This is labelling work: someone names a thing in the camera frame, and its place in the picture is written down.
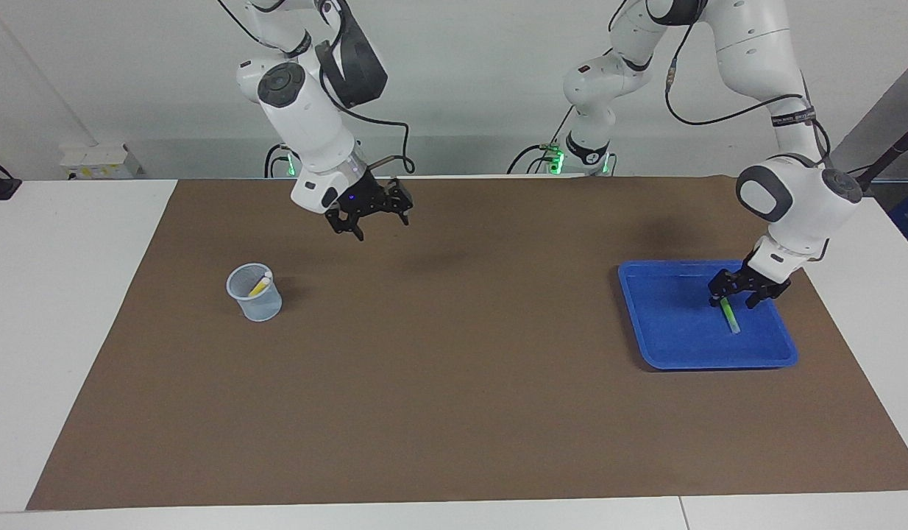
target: plastic cup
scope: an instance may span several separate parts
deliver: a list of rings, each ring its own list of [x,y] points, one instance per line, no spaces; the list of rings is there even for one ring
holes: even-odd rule
[[[225,291],[229,296],[238,302],[241,311],[245,313],[245,318],[252,322],[265,322],[274,318],[280,312],[280,293],[272,282],[262,292],[255,296],[249,296],[261,278],[265,277],[266,272],[271,272],[267,265],[261,263],[249,263],[235,269],[228,280],[225,282]]]

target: table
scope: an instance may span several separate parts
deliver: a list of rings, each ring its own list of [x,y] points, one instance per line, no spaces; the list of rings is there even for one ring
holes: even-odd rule
[[[908,492],[17,513],[174,186],[28,182],[0,202],[0,528],[908,528]],[[908,243],[867,199],[807,272],[908,445]]]

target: green pen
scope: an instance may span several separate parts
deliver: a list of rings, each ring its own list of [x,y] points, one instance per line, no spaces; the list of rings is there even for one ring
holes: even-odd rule
[[[729,328],[732,329],[732,335],[739,335],[742,329],[739,328],[739,321],[736,319],[736,313],[732,310],[732,305],[729,305],[729,299],[723,298],[719,304],[723,307],[723,313],[726,315],[726,321],[729,322]]]

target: velcro strap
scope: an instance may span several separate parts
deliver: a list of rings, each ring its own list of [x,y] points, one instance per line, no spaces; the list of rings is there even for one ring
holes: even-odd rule
[[[805,121],[813,121],[817,118],[817,111],[813,107],[806,110],[784,114],[781,116],[771,116],[771,124],[774,127],[784,127],[784,125],[803,124]]]

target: yellow highlighter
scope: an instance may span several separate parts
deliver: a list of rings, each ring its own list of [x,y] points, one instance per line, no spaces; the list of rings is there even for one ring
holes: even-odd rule
[[[272,284],[272,279],[268,278],[268,276],[261,278],[261,281],[258,282],[258,285],[256,285],[255,288],[252,289],[252,291],[248,293],[248,298],[252,298],[253,296],[257,296],[257,295],[261,294],[271,284]]]

